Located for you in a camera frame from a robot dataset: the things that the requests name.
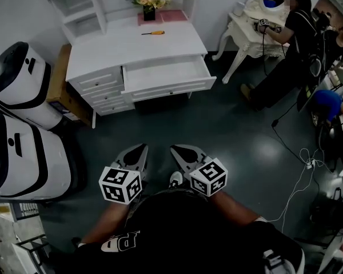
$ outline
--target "black pants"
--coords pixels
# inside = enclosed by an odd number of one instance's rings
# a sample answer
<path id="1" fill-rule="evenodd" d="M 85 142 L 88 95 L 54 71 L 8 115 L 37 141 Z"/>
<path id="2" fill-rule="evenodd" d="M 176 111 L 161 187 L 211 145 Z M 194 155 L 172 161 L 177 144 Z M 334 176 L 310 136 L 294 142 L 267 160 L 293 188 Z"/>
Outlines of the black pants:
<path id="1" fill-rule="evenodd" d="M 295 86 L 302 78 L 302 63 L 296 59 L 283 59 L 276 68 L 254 90 L 250 92 L 252 104 L 257 110 L 272 107 Z"/>

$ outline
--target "cardboard box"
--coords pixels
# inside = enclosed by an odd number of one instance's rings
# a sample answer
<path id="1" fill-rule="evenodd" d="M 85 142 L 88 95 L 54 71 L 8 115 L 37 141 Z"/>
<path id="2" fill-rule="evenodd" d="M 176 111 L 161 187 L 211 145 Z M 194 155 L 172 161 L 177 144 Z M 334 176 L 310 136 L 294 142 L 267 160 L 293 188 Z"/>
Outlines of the cardboard box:
<path id="1" fill-rule="evenodd" d="M 61 47 L 52 72 L 46 101 L 68 119 L 80 120 L 91 127 L 93 109 L 65 81 L 70 53 L 70 44 Z"/>

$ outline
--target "screwdriver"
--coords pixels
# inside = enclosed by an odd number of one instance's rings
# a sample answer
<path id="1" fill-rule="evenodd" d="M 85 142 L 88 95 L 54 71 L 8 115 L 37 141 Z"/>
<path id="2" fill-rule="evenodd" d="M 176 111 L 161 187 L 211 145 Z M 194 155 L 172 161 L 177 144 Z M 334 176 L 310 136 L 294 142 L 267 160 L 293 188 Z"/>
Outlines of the screwdriver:
<path id="1" fill-rule="evenodd" d="M 147 33 L 147 34 L 155 34 L 155 35 L 161 35 L 164 34 L 165 32 L 163 30 L 158 30 L 158 31 L 153 31 L 152 33 Z"/>

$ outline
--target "shoe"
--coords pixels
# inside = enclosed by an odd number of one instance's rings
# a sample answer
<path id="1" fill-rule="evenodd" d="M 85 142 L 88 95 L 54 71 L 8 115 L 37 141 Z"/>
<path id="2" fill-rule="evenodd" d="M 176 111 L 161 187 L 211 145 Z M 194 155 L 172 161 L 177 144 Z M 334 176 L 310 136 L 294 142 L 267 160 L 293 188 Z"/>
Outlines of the shoe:
<path id="1" fill-rule="evenodd" d="M 242 84 L 240 86 L 240 90 L 242 94 L 246 97 L 246 99 L 250 101 L 250 88 L 246 84 Z"/>
<path id="2" fill-rule="evenodd" d="M 311 113 L 311 116 L 313 117 L 314 126 L 317 127 L 318 126 L 319 117 L 315 116 L 313 113 Z"/>
<path id="3" fill-rule="evenodd" d="M 170 177 L 169 188 L 177 188 L 182 183 L 183 183 L 183 175 L 179 171 L 176 171 Z"/>

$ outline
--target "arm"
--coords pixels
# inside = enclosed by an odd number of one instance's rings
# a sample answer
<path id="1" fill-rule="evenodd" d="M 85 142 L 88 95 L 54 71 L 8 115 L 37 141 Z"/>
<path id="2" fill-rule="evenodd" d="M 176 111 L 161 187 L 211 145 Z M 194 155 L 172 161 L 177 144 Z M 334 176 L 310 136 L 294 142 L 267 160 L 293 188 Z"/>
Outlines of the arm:
<path id="1" fill-rule="evenodd" d="M 219 191 L 210 197 L 210 202 L 215 205 L 216 209 L 233 224 L 245 226 L 254 222 L 260 216 L 252 210 L 236 202 L 228 194 Z"/>
<path id="2" fill-rule="evenodd" d="M 84 244 L 103 243 L 124 225 L 129 206 L 111 203 L 97 225 L 81 241 Z"/>
<path id="3" fill-rule="evenodd" d="M 290 38 L 294 35 L 295 32 L 287 27 L 284 27 L 281 33 L 277 33 L 271 30 L 269 27 L 267 27 L 265 33 L 269 35 L 272 39 L 274 39 L 276 42 L 284 45 L 290 40 Z"/>

